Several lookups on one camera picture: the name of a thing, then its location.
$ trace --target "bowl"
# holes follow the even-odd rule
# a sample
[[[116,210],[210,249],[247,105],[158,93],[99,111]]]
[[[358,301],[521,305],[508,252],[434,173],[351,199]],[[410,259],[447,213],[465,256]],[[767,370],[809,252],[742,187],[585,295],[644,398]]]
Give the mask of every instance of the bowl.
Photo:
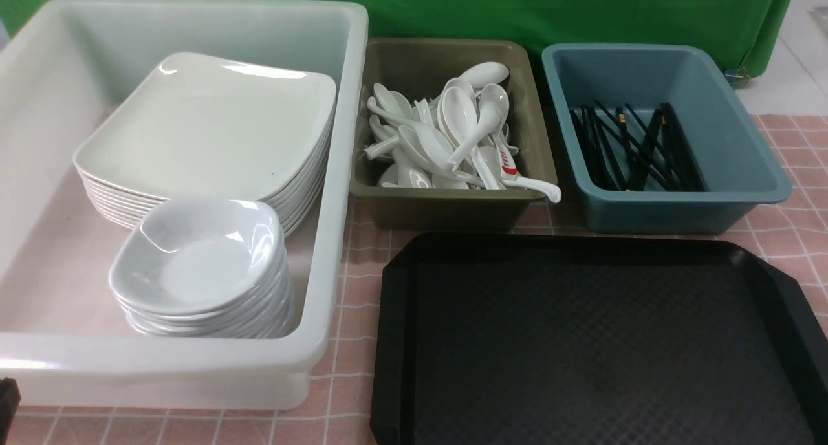
[[[225,309],[267,282],[283,252],[275,211],[255,201],[180,198],[150,210],[109,271],[115,296],[162,316]]]

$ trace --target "blue plastic bin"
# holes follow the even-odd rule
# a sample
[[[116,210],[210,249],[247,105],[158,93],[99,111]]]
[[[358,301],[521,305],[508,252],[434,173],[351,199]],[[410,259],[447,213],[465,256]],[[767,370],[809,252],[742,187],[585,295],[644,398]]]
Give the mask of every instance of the blue plastic bin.
[[[600,233],[721,233],[757,204],[787,199],[792,188],[768,144],[713,59],[683,45],[558,44],[543,67],[589,229]],[[629,103],[645,123],[672,104],[709,191],[606,191],[589,179],[569,109]],[[644,132],[627,123],[631,135]],[[610,139],[623,158],[624,151]]]

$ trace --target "black plastic tray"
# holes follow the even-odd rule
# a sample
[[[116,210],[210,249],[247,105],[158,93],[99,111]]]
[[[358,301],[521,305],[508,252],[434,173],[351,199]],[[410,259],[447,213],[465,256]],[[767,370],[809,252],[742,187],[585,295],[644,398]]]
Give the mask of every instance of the black plastic tray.
[[[828,341],[735,244],[429,233],[382,273],[378,445],[828,442]]]

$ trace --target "white square plate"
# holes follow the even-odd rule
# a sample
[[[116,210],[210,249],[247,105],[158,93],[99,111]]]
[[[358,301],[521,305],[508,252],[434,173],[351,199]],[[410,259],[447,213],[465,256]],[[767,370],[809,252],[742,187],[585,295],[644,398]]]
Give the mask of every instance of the white square plate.
[[[74,165],[160,200],[258,200],[299,173],[335,96],[326,74],[174,54],[75,151]]]

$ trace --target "green backdrop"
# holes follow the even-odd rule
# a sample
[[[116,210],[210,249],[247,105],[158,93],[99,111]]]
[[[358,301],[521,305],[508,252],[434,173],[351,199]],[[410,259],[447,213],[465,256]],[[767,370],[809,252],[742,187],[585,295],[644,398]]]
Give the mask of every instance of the green backdrop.
[[[790,0],[344,0],[369,10],[372,36],[547,45],[626,41],[695,45],[723,69],[761,74]],[[12,35],[47,0],[0,0]]]

